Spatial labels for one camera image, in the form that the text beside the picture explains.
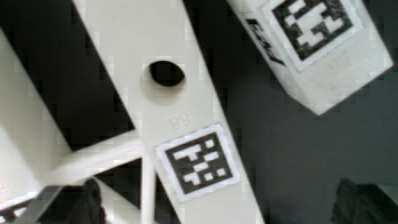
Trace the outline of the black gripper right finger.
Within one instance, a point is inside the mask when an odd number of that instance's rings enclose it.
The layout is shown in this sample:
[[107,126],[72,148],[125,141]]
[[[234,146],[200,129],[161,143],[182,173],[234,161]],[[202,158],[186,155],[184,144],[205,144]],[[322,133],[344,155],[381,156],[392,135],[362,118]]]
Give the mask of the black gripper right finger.
[[344,179],[337,190],[335,224],[398,224],[398,185]]

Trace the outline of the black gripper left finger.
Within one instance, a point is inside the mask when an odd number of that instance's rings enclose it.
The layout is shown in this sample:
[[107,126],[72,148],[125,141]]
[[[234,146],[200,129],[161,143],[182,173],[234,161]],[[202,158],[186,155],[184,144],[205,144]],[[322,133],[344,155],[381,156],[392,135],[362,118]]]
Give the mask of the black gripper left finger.
[[47,186],[29,203],[17,224],[106,224],[100,185]]

